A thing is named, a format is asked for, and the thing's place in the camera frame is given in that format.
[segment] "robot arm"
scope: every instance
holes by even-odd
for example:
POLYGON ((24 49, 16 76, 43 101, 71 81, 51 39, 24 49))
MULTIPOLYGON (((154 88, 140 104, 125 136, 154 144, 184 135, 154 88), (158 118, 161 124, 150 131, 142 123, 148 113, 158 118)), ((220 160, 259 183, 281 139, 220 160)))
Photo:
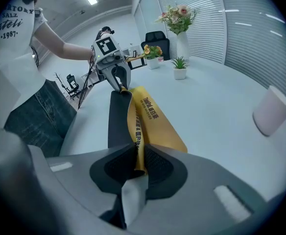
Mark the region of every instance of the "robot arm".
POLYGON ((121 92, 121 86, 129 88, 131 69, 124 61, 120 46, 111 35, 94 42, 93 56, 97 69, 106 77, 115 91, 121 92))

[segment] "flower vase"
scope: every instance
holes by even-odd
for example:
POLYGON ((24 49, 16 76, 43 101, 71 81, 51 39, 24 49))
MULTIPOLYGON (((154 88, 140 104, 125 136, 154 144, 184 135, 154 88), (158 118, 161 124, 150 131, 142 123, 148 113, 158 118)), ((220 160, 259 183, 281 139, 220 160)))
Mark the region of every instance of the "flower vase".
POLYGON ((159 67, 158 57, 153 58, 153 59, 147 59, 146 63, 151 70, 159 67))
POLYGON ((177 36, 177 56, 189 60, 189 41, 185 31, 177 36))
POLYGON ((176 79, 176 80, 185 79, 186 75, 187 75, 187 69, 173 68, 174 79, 176 79))

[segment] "denim jeans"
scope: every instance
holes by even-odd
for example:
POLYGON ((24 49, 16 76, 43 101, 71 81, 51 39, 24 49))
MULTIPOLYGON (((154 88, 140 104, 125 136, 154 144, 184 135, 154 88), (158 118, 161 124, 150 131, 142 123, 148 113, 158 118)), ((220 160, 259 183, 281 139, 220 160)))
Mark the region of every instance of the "denim jeans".
POLYGON ((57 84, 46 80, 36 94, 10 113, 5 130, 40 147, 45 157, 56 157, 75 115, 57 84))

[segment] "ceiling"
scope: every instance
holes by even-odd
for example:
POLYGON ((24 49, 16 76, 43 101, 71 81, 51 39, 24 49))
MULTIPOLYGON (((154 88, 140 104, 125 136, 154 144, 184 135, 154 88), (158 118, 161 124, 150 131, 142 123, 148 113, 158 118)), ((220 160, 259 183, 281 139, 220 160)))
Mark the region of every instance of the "ceiling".
POLYGON ((38 0, 36 6, 43 9, 49 26, 63 36, 80 23, 103 12, 131 5, 132 0, 97 0, 90 5, 87 0, 38 0))

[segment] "white table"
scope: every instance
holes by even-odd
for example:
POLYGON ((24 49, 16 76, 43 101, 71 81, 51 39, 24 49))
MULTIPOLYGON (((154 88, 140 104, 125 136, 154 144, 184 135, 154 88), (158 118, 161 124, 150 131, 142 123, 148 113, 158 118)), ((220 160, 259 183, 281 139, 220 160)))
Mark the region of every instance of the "white table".
MULTIPOLYGON (((172 64, 165 61, 159 69, 132 70, 130 87, 136 86, 150 93, 190 154, 219 163, 265 200, 286 189, 286 121, 269 138, 258 131, 252 112, 266 89, 256 81, 227 66, 193 57, 185 80, 174 80, 172 64)), ((112 90, 107 81, 94 86, 71 124, 61 155, 107 148, 112 90)), ((129 189, 142 190, 142 184, 133 186, 135 182, 129 189)))

